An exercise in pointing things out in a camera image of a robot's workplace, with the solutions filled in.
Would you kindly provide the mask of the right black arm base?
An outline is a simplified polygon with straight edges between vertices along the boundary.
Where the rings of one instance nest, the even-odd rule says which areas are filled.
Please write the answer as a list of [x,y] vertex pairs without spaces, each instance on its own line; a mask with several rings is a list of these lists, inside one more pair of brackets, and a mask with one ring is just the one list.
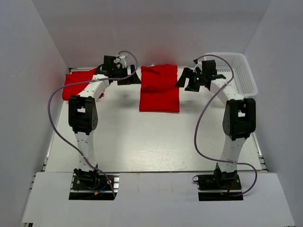
[[199,201],[242,201],[242,187],[237,171],[215,169],[212,174],[195,175]]

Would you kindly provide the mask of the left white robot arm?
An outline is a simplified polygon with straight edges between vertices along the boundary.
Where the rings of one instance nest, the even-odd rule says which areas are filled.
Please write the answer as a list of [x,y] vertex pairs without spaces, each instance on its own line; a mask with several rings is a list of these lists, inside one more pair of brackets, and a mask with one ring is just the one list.
[[117,56],[104,56],[103,63],[96,68],[91,81],[77,95],[68,101],[68,123],[77,140],[79,169],[95,170],[98,164],[94,154],[94,130],[98,125],[96,101],[112,81],[118,85],[141,84],[136,73],[138,61],[127,66],[129,51],[121,51]]

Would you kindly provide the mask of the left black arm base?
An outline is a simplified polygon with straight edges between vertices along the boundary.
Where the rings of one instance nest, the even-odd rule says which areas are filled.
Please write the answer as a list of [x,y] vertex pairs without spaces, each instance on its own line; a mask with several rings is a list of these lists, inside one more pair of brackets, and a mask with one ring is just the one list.
[[71,201],[113,201],[119,187],[119,175],[104,176],[96,170],[74,169],[69,193]]

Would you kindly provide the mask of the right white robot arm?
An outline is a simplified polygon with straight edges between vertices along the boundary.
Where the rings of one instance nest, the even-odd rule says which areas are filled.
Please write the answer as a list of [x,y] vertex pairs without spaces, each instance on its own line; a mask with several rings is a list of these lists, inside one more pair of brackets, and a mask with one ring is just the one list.
[[186,91],[199,92],[206,87],[225,105],[223,131],[225,142],[222,155],[217,161],[221,173],[235,173],[244,143],[256,129],[256,102],[245,98],[229,85],[229,80],[218,74],[215,60],[196,62],[196,67],[185,67],[175,87]]

